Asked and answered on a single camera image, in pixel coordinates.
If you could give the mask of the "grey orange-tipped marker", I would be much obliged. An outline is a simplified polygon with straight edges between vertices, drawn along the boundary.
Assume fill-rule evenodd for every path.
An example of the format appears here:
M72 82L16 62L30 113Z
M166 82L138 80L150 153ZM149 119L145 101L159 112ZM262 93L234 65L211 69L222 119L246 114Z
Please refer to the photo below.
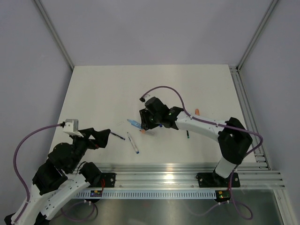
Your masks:
M144 129L140 129L140 132L144 135L150 135L150 136L155 136L155 133L151 130L144 130Z

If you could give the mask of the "purple pen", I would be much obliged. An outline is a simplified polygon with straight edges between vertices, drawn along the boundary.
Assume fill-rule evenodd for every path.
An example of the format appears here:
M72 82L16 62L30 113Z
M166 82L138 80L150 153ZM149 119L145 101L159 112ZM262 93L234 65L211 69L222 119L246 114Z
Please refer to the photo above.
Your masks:
M122 137L122 136L120 136L120 135L118 135L118 134L116 134L116 133L114 133L114 132L110 132L110 134L112 134L113 136L115 136L115 137L117 137L117 138L119 138L119 139L122 139L122 140L126 140L124 137Z

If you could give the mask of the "blue highlighter pen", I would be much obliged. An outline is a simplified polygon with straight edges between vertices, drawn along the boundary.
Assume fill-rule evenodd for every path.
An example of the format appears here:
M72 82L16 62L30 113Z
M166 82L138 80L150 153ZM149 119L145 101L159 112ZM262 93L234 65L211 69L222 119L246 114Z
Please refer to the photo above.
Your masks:
M142 129L141 124L135 120L129 120L127 119L127 121L134 127L138 128L138 129Z

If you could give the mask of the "orange highlighter pen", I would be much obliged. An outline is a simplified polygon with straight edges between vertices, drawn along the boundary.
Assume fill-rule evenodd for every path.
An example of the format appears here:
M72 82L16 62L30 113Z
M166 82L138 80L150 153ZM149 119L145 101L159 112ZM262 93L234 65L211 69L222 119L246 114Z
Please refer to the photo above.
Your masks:
M200 115L200 111L199 111L199 109L195 109L195 115Z

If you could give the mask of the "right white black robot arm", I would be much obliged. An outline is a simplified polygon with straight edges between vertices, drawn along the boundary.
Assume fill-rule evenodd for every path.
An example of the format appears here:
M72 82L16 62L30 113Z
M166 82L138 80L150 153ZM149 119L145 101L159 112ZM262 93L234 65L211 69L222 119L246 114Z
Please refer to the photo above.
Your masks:
M198 115L188 115L181 107L168 108L157 97L140 98L145 108L139 111L141 126L145 130L159 126L191 131L208 137L219 144L221 159L213 171L213 181L223 186L232 171L242 163L253 139L237 118L227 121L209 120Z

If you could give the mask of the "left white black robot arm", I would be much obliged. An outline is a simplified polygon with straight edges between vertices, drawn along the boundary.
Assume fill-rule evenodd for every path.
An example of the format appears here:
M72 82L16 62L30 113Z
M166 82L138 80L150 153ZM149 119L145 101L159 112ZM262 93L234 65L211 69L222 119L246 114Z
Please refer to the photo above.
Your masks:
M19 210L4 218L7 225L47 225L55 214L78 192L87 187L106 185L105 176L93 162L85 162L78 174L66 185L67 175L78 168L87 150L105 148L110 129L96 131L67 126L64 133L72 143L57 144L47 160L38 168L32 178L31 187L25 187L26 198Z

